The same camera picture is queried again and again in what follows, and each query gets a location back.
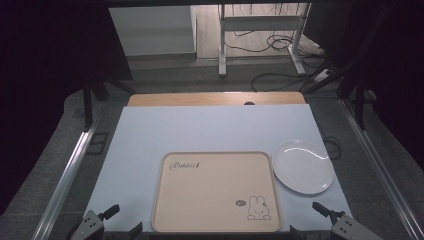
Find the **silver metal rail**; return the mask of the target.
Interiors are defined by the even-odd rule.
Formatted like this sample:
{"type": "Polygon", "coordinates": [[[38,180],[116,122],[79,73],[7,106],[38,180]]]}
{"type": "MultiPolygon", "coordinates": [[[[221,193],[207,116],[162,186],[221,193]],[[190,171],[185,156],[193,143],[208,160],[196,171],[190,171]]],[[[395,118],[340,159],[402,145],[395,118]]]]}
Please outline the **silver metal rail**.
{"type": "Polygon", "coordinates": [[[367,132],[363,130],[360,125],[356,122],[354,116],[354,110],[350,106],[347,100],[338,101],[341,109],[344,112],[353,132],[355,133],[361,147],[363,148],[367,159],[372,165],[376,175],[381,182],[390,202],[392,203],[395,212],[397,213],[402,225],[408,233],[411,240],[424,240],[424,230],[418,223],[418,219],[415,213],[412,211],[409,203],[406,201],[404,196],[401,194],[398,186],[391,177],[389,171],[384,165],[382,158],[376,150],[374,144],[369,138],[367,132]]]}
{"type": "Polygon", "coordinates": [[[94,133],[94,126],[81,133],[31,240],[48,240],[94,133]]]}

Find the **pale blue table mat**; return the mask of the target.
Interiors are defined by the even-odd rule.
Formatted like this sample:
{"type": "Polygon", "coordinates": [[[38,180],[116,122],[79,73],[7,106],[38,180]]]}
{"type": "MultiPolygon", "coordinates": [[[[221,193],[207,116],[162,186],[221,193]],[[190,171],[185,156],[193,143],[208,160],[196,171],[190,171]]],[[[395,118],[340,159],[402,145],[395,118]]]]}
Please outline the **pale blue table mat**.
{"type": "Polygon", "coordinates": [[[120,206],[120,212],[105,223],[108,231],[128,231],[138,223],[150,231],[158,174],[166,154],[271,154],[289,140],[324,147],[309,105],[126,107],[88,208],[102,212],[120,206]]]}

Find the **white power strip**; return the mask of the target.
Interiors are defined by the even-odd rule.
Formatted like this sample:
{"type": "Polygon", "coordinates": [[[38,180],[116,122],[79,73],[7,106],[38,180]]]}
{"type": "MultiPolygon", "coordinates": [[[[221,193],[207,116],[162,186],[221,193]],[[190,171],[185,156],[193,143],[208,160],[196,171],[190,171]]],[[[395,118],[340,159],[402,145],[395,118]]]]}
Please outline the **white power strip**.
{"type": "Polygon", "coordinates": [[[327,78],[328,76],[330,76],[332,74],[332,71],[329,69],[324,69],[322,72],[320,72],[315,78],[314,81],[316,83],[321,82],[322,80],[324,80],[325,78],[327,78]]]}

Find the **black floor socket cover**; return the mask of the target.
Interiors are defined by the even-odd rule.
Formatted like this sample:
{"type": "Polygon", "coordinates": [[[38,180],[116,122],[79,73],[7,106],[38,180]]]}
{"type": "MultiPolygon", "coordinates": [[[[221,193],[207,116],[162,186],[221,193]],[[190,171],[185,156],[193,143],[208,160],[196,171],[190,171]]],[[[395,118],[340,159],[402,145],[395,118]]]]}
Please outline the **black floor socket cover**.
{"type": "Polygon", "coordinates": [[[95,133],[89,143],[86,154],[102,155],[106,147],[108,135],[108,132],[95,133]]]}

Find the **beige tray with rabbit print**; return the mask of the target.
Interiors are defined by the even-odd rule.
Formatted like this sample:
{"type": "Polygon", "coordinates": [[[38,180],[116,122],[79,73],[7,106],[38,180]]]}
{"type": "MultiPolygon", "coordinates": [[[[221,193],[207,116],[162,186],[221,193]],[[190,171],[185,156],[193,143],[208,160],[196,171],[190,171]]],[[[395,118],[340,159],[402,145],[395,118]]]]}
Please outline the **beige tray with rabbit print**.
{"type": "Polygon", "coordinates": [[[263,152],[169,153],[158,180],[158,232],[275,232],[282,226],[271,163],[263,152]]]}

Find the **white metal desk frame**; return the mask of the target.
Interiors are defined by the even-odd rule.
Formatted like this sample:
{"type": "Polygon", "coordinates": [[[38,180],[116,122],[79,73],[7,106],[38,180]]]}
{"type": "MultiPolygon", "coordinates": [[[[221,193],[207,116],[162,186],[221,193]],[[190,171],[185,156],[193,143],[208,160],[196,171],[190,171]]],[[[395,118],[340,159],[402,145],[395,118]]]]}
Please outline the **white metal desk frame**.
{"type": "Polygon", "coordinates": [[[288,53],[292,63],[300,76],[305,76],[306,71],[301,63],[297,52],[300,39],[307,20],[310,9],[310,2],[307,2],[303,11],[299,15],[267,15],[267,16],[225,16],[225,5],[219,6],[220,16],[220,48],[218,54],[219,66],[218,75],[225,77],[227,74],[225,43],[226,33],[233,31],[291,31],[294,36],[288,45],[288,53]]]}

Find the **white cabinet panel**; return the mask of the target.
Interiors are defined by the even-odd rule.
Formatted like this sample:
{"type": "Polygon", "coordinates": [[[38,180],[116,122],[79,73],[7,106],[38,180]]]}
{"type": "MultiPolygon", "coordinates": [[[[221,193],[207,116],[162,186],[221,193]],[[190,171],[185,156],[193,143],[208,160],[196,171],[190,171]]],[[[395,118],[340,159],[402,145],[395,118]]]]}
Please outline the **white cabinet panel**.
{"type": "Polygon", "coordinates": [[[110,8],[126,56],[195,52],[189,6],[110,8]]]}

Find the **white round plate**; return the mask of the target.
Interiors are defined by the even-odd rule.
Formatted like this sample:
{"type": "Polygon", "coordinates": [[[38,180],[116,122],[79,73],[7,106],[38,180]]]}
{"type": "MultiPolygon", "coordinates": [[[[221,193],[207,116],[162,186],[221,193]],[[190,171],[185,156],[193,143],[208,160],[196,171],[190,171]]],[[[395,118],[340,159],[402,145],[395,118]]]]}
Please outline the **white round plate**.
{"type": "Polygon", "coordinates": [[[335,171],[327,152],[302,140],[281,143],[272,153],[274,174],[289,189],[301,194],[327,190],[335,171]]]}

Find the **black metal stand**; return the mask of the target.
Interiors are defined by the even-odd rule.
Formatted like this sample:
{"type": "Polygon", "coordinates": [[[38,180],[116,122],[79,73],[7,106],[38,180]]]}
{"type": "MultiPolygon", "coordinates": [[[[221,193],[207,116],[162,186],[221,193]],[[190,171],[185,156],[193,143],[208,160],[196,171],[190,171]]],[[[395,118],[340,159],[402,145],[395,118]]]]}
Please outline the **black metal stand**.
{"type": "Polygon", "coordinates": [[[109,96],[109,93],[105,87],[105,83],[110,83],[111,85],[130,95],[136,94],[135,89],[130,88],[121,81],[110,78],[106,75],[99,75],[96,79],[85,78],[82,83],[85,132],[88,132],[94,125],[91,93],[94,93],[99,101],[106,101],[109,96]]]}
{"type": "Polygon", "coordinates": [[[364,91],[365,83],[360,76],[360,61],[352,60],[345,68],[344,79],[337,89],[337,96],[341,99],[347,99],[351,93],[354,93],[354,120],[361,130],[365,129],[363,121],[364,91]]]}

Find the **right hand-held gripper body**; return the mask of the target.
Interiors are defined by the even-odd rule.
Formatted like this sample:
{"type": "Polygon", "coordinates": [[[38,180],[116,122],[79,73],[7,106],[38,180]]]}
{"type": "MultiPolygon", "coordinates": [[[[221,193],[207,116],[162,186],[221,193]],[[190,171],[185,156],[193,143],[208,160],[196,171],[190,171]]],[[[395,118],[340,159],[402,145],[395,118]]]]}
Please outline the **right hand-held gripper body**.
{"type": "Polygon", "coordinates": [[[331,210],[329,217],[333,224],[332,233],[344,240],[383,240],[344,212],[331,210]]]}

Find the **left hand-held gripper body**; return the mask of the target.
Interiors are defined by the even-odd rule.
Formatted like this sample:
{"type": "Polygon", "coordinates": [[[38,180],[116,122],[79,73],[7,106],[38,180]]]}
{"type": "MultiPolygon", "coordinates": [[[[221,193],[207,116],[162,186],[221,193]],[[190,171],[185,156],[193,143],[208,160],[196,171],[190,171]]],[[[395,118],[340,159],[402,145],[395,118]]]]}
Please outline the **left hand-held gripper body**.
{"type": "Polygon", "coordinates": [[[76,229],[71,232],[69,240],[101,240],[103,232],[102,215],[88,210],[76,229]]]}

